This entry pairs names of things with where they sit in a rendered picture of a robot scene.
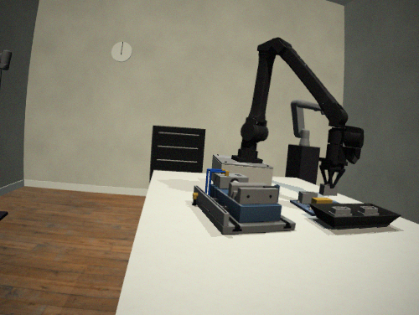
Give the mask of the yellow rectangular block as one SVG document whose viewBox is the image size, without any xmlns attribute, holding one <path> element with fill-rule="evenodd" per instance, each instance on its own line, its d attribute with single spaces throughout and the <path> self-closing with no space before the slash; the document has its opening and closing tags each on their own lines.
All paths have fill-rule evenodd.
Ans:
<svg viewBox="0 0 419 315">
<path fill-rule="evenodd" d="M 328 203 L 333 203 L 332 199 L 329 198 L 312 198 L 311 203 L 315 203 L 315 204 L 328 204 Z"/>
</svg>

